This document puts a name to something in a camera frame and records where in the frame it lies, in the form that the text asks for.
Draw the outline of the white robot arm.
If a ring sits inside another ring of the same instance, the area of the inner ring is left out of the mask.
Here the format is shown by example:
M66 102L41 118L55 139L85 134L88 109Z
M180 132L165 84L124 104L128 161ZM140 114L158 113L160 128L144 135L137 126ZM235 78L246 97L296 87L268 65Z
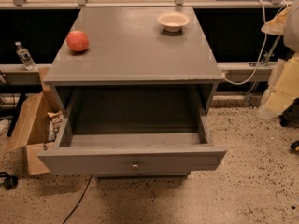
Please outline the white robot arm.
M299 0L294 0L287 15L284 30L284 45L299 52Z

